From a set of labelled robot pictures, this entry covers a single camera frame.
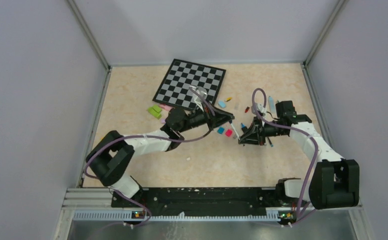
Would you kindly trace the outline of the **blue cap of highlighter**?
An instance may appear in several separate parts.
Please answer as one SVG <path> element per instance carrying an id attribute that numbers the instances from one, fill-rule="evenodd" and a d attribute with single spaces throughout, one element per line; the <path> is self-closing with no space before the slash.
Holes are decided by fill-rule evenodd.
<path id="1" fill-rule="evenodd" d="M 219 127 L 218 130 L 217 130 L 217 133 L 219 134 L 223 134 L 225 132 L 225 128 L 224 127 Z"/>

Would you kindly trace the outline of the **light blue highlighter cap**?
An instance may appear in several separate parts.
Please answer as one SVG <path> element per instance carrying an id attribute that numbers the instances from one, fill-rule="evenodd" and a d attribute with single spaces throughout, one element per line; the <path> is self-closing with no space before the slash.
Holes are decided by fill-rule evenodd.
<path id="1" fill-rule="evenodd" d="M 218 106 L 220 107 L 220 108 L 222 108 L 222 109 L 224 109 L 224 108 L 226 108 L 226 103 L 224 102 L 224 101 L 218 101 Z"/>

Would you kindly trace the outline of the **pink cap of highlighter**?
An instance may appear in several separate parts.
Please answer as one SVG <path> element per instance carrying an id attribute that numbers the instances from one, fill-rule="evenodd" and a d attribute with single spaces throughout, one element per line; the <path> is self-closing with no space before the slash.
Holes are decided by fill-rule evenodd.
<path id="1" fill-rule="evenodd" d="M 232 134 L 233 134 L 233 131 L 232 131 L 231 129 L 228 129 L 228 130 L 226 130 L 226 132 L 225 132 L 225 136 L 227 136 L 227 137 L 231 137 Z"/>

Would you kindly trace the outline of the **light blue highlighter body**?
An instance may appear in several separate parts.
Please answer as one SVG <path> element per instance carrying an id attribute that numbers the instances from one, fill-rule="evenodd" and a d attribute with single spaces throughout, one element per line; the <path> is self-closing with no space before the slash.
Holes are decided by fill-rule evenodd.
<path id="1" fill-rule="evenodd" d="M 271 96 L 268 97 L 268 103 L 269 103 L 270 111 L 274 113 L 276 111 L 276 106 L 275 106 L 275 101 Z"/>

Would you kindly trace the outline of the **pink highlighter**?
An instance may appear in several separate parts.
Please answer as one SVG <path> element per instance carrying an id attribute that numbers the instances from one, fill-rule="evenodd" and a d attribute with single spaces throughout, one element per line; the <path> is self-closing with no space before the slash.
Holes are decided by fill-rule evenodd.
<path id="1" fill-rule="evenodd" d="M 168 105 L 165 105 L 165 104 L 159 104 L 158 105 L 161 109 L 169 112 L 170 110 L 172 110 L 172 107 L 171 106 L 168 106 Z"/>

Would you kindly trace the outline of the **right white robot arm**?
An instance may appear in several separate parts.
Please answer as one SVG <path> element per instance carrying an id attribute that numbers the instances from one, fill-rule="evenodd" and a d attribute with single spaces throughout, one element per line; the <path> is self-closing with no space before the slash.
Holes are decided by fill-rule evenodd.
<path id="1" fill-rule="evenodd" d="M 277 118 L 266 121 L 262 104 L 251 108 L 255 114 L 250 127 L 243 128 L 241 145 L 262 146 L 269 137 L 289 136 L 310 160 L 304 179 L 278 181 L 275 200 L 288 206 L 295 199 L 310 202 L 316 209 L 355 207 L 359 204 L 360 167 L 354 159 L 337 153 L 317 132 L 306 114 L 297 114 L 292 101 L 275 105 Z"/>

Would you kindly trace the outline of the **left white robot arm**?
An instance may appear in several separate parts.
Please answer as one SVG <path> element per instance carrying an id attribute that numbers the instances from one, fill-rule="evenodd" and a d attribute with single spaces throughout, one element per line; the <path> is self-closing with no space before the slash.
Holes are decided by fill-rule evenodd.
<path id="1" fill-rule="evenodd" d="M 227 111 L 210 111 L 207 107 L 190 113 L 181 108 L 173 108 L 164 125 L 156 131 L 139 135 L 121 135 L 116 130 L 107 133 L 86 157 L 86 167 L 93 172 L 91 178 L 120 192 L 123 200 L 135 207 L 142 201 L 141 186 L 126 173 L 133 158 L 155 152 L 169 152 L 188 141 L 182 136 L 182 132 L 203 125 L 211 132 L 234 118 Z"/>

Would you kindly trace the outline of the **black grey chessboard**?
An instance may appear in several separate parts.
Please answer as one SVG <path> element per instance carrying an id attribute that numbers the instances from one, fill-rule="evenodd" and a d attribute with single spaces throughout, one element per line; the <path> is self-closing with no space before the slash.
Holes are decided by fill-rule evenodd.
<path id="1" fill-rule="evenodd" d="M 207 93 L 205 100 L 214 104 L 225 75 L 225 69 L 175 58 L 152 100 L 191 111 L 196 103 L 190 89 L 196 87 L 203 88 Z"/>

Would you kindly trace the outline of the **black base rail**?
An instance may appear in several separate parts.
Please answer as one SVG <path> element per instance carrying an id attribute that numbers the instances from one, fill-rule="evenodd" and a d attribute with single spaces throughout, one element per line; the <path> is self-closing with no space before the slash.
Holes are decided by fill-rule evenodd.
<path id="1" fill-rule="evenodd" d="M 150 187 L 131 200 L 150 207 L 156 203 L 245 203 L 248 206 L 293 207 L 297 198 L 283 195 L 277 187 Z"/>

